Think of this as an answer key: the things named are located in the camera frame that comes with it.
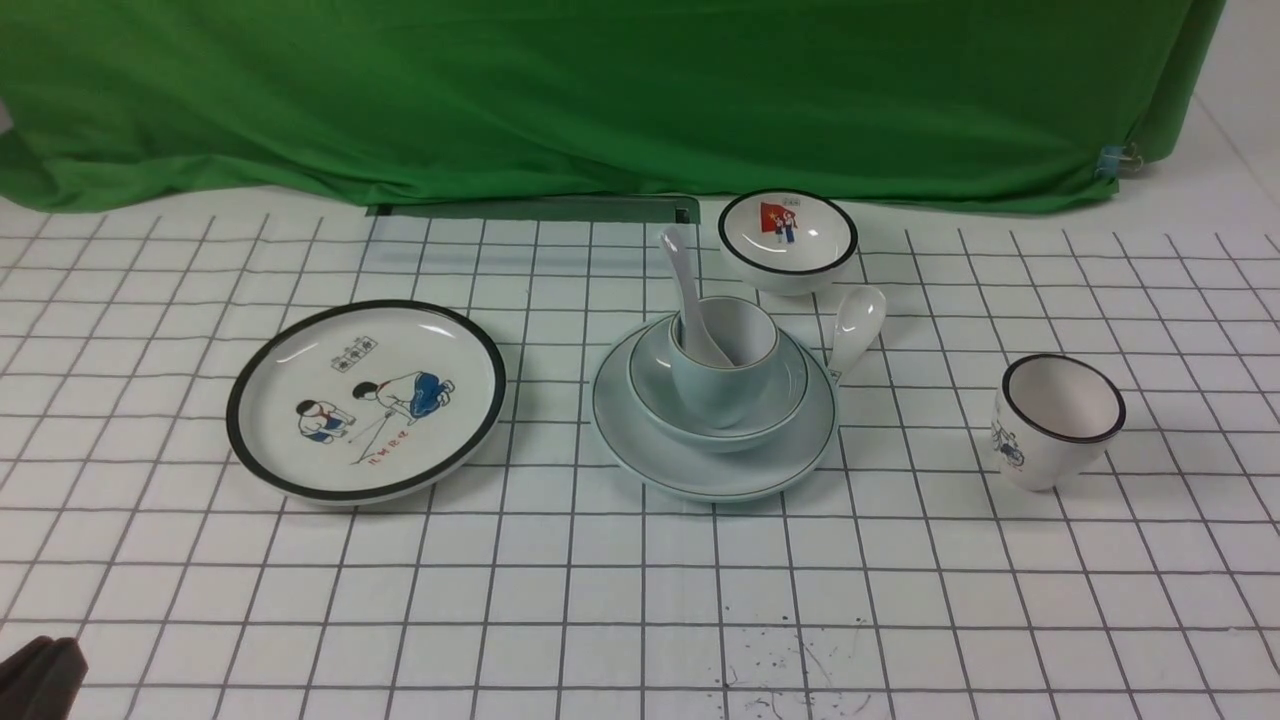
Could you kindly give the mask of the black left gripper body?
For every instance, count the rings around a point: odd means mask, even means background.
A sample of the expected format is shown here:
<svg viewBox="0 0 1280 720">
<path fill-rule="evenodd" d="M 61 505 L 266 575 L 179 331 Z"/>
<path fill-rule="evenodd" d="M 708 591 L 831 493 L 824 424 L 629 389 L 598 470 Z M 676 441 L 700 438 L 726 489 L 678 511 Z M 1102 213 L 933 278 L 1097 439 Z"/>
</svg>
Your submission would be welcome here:
<svg viewBox="0 0 1280 720">
<path fill-rule="evenodd" d="M 76 638 L 33 638 L 1 664 L 1 717 L 69 717 L 87 671 Z"/>
</svg>

